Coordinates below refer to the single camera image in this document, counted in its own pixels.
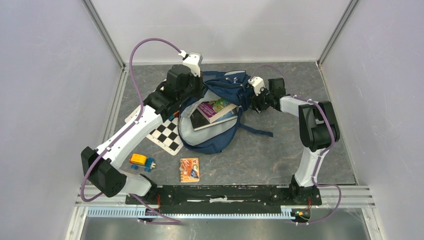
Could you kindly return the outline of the dark blue hardcover book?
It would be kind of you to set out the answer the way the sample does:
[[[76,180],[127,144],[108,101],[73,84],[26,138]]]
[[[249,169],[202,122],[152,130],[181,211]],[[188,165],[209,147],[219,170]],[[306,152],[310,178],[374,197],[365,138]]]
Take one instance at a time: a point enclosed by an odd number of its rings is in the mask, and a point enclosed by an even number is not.
[[[215,125],[219,125],[230,120],[236,119],[238,117],[238,108],[234,108],[232,111],[227,112],[222,117],[218,118],[214,122],[209,122],[199,110],[195,110],[194,113],[190,116],[191,125],[194,131],[202,130],[209,128]]]

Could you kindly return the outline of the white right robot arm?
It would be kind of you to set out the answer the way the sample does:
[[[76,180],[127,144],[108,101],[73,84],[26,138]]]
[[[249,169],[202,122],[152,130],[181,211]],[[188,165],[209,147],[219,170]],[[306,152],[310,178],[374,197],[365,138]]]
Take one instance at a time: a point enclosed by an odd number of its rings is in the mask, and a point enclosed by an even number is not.
[[[302,204],[317,188],[317,175],[322,161],[340,138],[340,129],[330,101],[314,101],[288,94],[283,78],[270,79],[269,87],[261,77],[248,80],[253,89],[252,108],[258,113],[273,108],[298,118],[299,137],[303,152],[299,167],[289,185],[289,199]]]

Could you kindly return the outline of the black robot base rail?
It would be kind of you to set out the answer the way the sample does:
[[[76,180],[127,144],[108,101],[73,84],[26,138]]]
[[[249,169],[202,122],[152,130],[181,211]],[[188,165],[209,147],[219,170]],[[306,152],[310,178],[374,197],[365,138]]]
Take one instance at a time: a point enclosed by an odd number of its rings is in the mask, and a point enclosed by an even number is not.
[[[158,185],[141,197],[162,214],[277,214],[282,206],[320,206],[317,187],[292,185]]]

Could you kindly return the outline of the navy blue student backpack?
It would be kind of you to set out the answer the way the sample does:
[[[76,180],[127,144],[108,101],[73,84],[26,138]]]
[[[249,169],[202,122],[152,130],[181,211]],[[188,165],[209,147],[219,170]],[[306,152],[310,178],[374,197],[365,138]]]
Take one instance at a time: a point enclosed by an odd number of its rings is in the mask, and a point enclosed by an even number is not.
[[[204,96],[192,97],[180,108],[177,130],[183,146],[201,154],[221,153],[238,129],[273,137],[269,131],[241,123],[242,114],[252,105],[254,91],[244,70],[204,71]]]

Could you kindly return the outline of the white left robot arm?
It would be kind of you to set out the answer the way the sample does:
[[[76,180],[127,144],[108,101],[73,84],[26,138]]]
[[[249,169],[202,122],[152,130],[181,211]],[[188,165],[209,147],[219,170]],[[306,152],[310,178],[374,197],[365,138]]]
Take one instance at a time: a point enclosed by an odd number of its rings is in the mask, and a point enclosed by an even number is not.
[[[189,98],[201,98],[204,93],[203,76],[197,63],[183,63],[172,66],[166,79],[148,95],[140,110],[115,135],[92,149],[86,147],[81,153],[84,179],[80,197],[85,198],[87,181],[111,198],[118,193],[134,194],[145,204],[153,203],[157,190],[145,177],[120,171],[126,157],[153,130],[176,113]]]

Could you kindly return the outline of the purple green paperback book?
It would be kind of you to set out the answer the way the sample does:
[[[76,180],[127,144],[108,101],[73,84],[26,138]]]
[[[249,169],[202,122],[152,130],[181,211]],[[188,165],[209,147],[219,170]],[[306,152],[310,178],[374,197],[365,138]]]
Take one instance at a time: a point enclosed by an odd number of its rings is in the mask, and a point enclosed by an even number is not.
[[[204,101],[197,106],[197,109],[212,123],[237,107],[236,104],[220,98],[218,100]]]

